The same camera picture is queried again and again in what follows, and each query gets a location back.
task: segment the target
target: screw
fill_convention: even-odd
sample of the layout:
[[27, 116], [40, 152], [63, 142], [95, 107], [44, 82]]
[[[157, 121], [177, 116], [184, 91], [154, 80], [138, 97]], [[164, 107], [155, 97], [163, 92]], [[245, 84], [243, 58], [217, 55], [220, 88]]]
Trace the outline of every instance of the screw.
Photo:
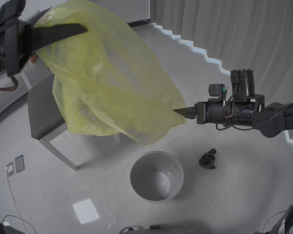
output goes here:
[[36, 38], [35, 38], [35, 40], [36, 40], [37, 42], [39, 42], [41, 39], [42, 39], [42, 36], [41, 36], [41, 35], [37, 35]]

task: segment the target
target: black debris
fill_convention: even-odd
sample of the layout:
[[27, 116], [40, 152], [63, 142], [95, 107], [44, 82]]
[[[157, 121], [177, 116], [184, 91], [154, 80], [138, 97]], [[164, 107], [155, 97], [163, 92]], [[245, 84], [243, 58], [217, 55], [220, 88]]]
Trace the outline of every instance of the black debris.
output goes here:
[[205, 152], [204, 155], [200, 158], [199, 164], [200, 166], [206, 169], [214, 169], [216, 168], [214, 162], [216, 160], [215, 154], [217, 151], [215, 149], [211, 149], [208, 152]]

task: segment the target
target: beige curtain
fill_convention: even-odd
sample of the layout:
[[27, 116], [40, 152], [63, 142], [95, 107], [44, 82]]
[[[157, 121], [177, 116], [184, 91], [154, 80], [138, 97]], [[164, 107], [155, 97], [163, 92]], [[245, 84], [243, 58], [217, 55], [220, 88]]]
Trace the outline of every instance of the beige curtain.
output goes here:
[[151, 0], [150, 7], [152, 22], [224, 69], [253, 70], [266, 105], [293, 102], [292, 0]]

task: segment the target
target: crumpled trash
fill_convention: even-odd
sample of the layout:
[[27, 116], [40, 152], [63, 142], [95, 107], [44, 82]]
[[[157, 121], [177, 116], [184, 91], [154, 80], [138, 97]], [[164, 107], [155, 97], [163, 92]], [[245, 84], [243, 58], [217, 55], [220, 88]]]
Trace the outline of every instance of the crumpled trash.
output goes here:
[[50, 9], [34, 27], [80, 23], [88, 32], [36, 53], [54, 72], [53, 95], [72, 133], [124, 133], [144, 145], [184, 116], [185, 101], [154, 53], [120, 18], [85, 0]]
[[217, 151], [215, 149], [211, 149], [208, 152], [205, 152], [204, 155], [200, 158], [199, 164], [200, 166], [206, 169], [214, 169], [216, 168], [214, 162], [216, 160], [215, 154]]

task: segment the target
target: gray floor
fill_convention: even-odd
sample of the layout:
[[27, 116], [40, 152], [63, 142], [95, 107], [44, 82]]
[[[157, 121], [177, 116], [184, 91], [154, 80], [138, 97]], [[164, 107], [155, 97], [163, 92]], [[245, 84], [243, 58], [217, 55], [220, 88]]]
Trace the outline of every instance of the gray floor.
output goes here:
[[[229, 75], [221, 73], [217, 64], [207, 63], [203, 54], [192, 52], [154, 25], [135, 30], [157, 55], [188, 106], [206, 101], [211, 83], [230, 88]], [[5, 167], [21, 154], [25, 170], [9, 177], [11, 190], [22, 218], [43, 234], [115, 234], [126, 226], [147, 229], [154, 224], [189, 228], [198, 234], [251, 234], [293, 203], [292, 144], [286, 142], [284, 133], [269, 139], [257, 130], [220, 132], [213, 124], [188, 120], [144, 147], [123, 134], [117, 144], [112, 136], [65, 132], [52, 144], [79, 166], [73, 171], [30, 137], [26, 100], [24, 96], [0, 115], [0, 220], [7, 214], [16, 215]], [[207, 170], [198, 165], [198, 159], [211, 148], [217, 150], [217, 168]], [[162, 204], [135, 197], [127, 182], [130, 165], [152, 150], [173, 154], [185, 169], [181, 192]], [[81, 224], [73, 205], [87, 199], [100, 218]], [[271, 219], [265, 230], [279, 218]], [[6, 221], [24, 231], [16, 218]]]

